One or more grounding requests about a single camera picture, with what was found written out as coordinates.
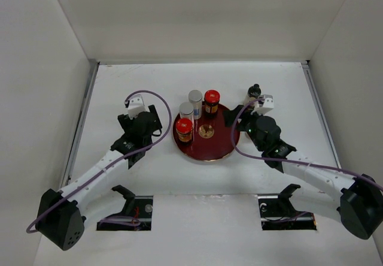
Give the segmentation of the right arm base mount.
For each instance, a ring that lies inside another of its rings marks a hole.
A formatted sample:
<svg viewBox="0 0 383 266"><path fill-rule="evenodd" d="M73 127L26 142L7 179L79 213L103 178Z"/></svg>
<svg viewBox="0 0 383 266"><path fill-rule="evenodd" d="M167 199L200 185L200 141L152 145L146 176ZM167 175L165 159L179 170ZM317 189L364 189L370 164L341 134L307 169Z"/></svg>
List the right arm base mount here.
<svg viewBox="0 0 383 266"><path fill-rule="evenodd" d="M317 230L314 215L307 211L297 211L290 202L290 198L300 188L299 185L291 184L278 194L258 196L262 230Z"/></svg>

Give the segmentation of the red cap sauce jar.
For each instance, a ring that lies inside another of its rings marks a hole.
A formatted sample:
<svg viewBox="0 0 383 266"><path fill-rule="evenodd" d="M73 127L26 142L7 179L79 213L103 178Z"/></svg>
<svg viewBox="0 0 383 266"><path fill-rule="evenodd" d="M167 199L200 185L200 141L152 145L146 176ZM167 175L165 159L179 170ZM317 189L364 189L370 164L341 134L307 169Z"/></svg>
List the red cap sauce jar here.
<svg viewBox="0 0 383 266"><path fill-rule="evenodd" d="M207 90L204 95L204 110L208 118L213 118L217 115L218 105L220 102L220 94L217 90Z"/></svg>

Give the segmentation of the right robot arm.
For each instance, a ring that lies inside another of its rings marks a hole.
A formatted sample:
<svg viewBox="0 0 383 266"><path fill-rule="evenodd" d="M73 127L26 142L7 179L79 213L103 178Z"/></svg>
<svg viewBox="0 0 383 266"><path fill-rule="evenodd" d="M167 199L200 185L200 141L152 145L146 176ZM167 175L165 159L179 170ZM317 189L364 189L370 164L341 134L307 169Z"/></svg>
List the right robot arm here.
<svg viewBox="0 0 383 266"><path fill-rule="evenodd" d="M223 111L224 125L246 132L259 160L280 173L296 177L323 191L331 198L329 204L315 201L313 213L323 209L328 217L338 220L352 235L367 240L382 223L382 186L366 174L316 164L287 144L280 137L281 128L275 119L257 114L250 106L238 105Z"/></svg>

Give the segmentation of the silver cap shaker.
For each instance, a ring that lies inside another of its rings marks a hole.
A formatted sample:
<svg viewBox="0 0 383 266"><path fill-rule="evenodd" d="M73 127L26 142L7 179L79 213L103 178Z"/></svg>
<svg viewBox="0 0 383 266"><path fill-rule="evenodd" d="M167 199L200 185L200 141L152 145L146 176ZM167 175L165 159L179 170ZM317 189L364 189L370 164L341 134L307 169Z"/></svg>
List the silver cap shaker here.
<svg viewBox="0 0 383 266"><path fill-rule="evenodd" d="M193 106L194 120L198 120L202 116L202 93L199 90L192 90L189 92L189 102Z"/></svg>
<svg viewBox="0 0 383 266"><path fill-rule="evenodd" d="M184 102L179 106L180 118L189 119L192 123L194 122L194 107L190 102Z"/></svg>

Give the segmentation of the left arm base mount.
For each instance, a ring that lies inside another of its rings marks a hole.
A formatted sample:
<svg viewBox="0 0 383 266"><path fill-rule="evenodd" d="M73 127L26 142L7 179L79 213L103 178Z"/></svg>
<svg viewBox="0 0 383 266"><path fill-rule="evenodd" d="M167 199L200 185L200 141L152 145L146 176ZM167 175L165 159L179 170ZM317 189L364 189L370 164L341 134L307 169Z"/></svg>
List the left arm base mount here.
<svg viewBox="0 0 383 266"><path fill-rule="evenodd" d="M124 198L124 206L119 212L109 214L97 223L97 231L151 231L153 196L136 196L124 186L112 188Z"/></svg>

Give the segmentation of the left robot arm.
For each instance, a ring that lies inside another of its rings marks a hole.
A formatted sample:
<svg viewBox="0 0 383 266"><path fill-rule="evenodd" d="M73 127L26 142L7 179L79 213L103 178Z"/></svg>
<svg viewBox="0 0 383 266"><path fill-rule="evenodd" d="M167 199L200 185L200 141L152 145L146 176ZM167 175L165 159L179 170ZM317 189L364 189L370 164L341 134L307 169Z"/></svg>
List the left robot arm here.
<svg viewBox="0 0 383 266"><path fill-rule="evenodd" d="M123 135L105 156L81 177L40 199L38 216L32 227L63 251L72 248L93 223L116 224L118 214L134 211L135 194L118 183L122 174L141 160L162 133L154 105L129 107L118 116Z"/></svg>

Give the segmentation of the white powder glass jar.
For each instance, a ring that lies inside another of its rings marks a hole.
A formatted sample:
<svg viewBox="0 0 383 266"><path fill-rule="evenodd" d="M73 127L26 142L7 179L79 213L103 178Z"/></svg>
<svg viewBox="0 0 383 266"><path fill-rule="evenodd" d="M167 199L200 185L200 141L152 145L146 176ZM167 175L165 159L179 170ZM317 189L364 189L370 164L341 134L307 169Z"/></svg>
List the white powder glass jar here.
<svg viewBox="0 0 383 266"><path fill-rule="evenodd" d="M247 94L246 94L245 99L244 99L244 104L247 104L250 101L258 99L261 94L262 94L262 90L261 90L259 84L257 84L257 83L253 84L247 90Z"/></svg>

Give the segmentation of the red cap chili jar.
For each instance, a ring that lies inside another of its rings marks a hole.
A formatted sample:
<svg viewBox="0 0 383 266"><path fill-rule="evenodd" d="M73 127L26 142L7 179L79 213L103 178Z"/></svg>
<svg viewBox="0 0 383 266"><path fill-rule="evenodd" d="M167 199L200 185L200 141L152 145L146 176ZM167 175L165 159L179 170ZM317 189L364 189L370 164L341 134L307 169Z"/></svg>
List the red cap chili jar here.
<svg viewBox="0 0 383 266"><path fill-rule="evenodd" d="M193 122L188 118L180 118L175 124L176 139L181 144L189 144L193 140Z"/></svg>

